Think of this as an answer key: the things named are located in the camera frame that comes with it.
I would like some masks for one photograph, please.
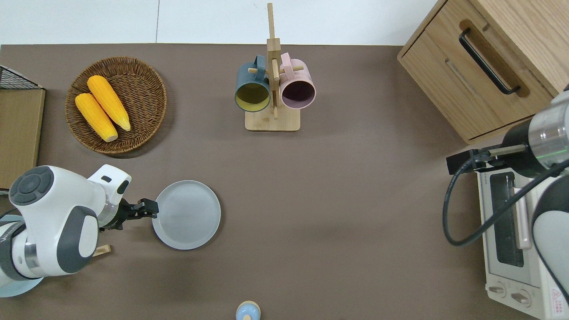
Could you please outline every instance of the blue mug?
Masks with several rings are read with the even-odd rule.
[[[256,73],[249,68],[257,69]],[[265,57],[257,55],[255,62],[247,62],[237,71],[235,103],[247,112],[265,109],[271,100],[269,77],[265,74]]]

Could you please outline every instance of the mug handle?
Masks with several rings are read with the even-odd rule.
[[[294,79],[294,70],[292,70],[292,61],[290,60],[288,52],[281,54],[281,60],[283,61],[283,69],[286,77],[289,80]]]
[[[265,78],[265,57],[262,55],[257,55],[253,64],[257,69],[257,73],[255,74],[255,81],[259,83],[263,82],[263,79]]]

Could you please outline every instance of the oven door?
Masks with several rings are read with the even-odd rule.
[[[481,173],[480,203],[484,220],[529,181],[511,169]],[[529,228],[537,200],[547,184],[543,182],[530,191],[484,233],[489,273],[540,287],[539,256]]]

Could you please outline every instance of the warning label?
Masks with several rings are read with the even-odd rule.
[[[551,311],[554,315],[563,315],[565,313],[563,310],[563,301],[564,298],[559,288],[551,288]]]

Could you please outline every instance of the pink mug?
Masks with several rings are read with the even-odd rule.
[[[306,63],[298,59],[290,59],[288,52],[282,54],[281,59],[283,61],[281,69],[284,69],[284,73],[280,75],[279,84],[281,101],[289,108],[306,108],[316,97],[316,88],[312,83]],[[302,66],[303,69],[294,71],[292,68],[297,66]]]

